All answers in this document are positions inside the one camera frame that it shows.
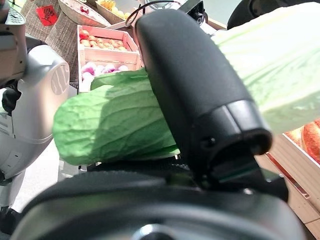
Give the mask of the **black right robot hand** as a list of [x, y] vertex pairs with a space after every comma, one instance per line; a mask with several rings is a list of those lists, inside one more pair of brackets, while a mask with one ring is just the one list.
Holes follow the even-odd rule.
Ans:
[[94, 171], [23, 210], [13, 240], [304, 240], [284, 179], [256, 155], [273, 136], [225, 56], [187, 14], [135, 25], [144, 68], [68, 99], [53, 136]]

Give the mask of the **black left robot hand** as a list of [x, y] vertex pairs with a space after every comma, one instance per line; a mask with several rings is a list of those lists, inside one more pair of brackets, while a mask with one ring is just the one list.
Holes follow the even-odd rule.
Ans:
[[232, 12], [226, 26], [230, 30], [278, 8], [309, 2], [320, 3], [319, 0], [242, 0]]

